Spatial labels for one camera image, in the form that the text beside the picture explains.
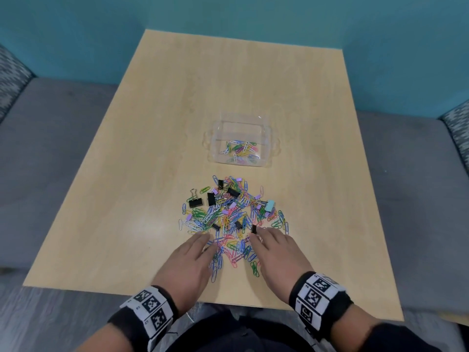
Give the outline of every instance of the plastic box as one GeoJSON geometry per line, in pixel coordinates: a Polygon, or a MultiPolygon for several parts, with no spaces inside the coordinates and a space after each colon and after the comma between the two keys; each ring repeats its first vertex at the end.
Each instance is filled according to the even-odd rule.
{"type": "Polygon", "coordinates": [[[271,157],[272,128],[261,116],[223,114],[213,125],[210,148],[219,163],[265,166],[271,157]]]}

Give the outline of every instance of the patterned cushion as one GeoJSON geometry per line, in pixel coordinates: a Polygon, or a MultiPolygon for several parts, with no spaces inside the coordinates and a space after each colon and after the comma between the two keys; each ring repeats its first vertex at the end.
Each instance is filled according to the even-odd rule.
{"type": "Polygon", "coordinates": [[[0,45],[0,123],[32,77],[31,71],[0,45]]]}
{"type": "Polygon", "coordinates": [[[459,154],[469,173],[469,100],[441,118],[451,132],[459,154]]]}

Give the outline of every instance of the wall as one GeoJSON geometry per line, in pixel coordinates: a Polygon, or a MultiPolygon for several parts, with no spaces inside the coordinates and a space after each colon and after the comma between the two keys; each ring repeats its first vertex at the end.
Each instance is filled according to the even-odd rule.
{"type": "Polygon", "coordinates": [[[469,99],[469,0],[0,0],[0,43],[38,76],[118,83],[145,28],[343,48],[361,110],[469,99]]]}

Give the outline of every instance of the wooden tabletop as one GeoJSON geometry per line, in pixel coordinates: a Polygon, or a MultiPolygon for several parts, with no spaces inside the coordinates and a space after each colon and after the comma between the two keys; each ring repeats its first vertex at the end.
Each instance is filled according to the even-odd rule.
{"type": "MultiPolygon", "coordinates": [[[[402,320],[341,50],[147,30],[24,284],[134,294],[189,238],[190,189],[212,176],[263,185],[318,272],[369,313],[402,320]],[[208,161],[221,113],[262,115],[268,167],[208,161]]],[[[202,301],[289,308],[247,263],[202,301]]]]}

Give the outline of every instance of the wristband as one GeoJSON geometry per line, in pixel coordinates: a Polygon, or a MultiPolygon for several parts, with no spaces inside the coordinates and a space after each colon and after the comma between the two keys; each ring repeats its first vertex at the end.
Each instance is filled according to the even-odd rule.
{"type": "Polygon", "coordinates": [[[308,332],[318,341],[330,340],[332,325],[353,301],[345,288],[324,274],[307,272],[290,293],[289,305],[300,315],[308,332]]]}
{"type": "Polygon", "coordinates": [[[178,318],[171,296],[159,286],[149,286],[132,296],[109,319],[129,340],[134,352],[151,352],[178,318]]]}

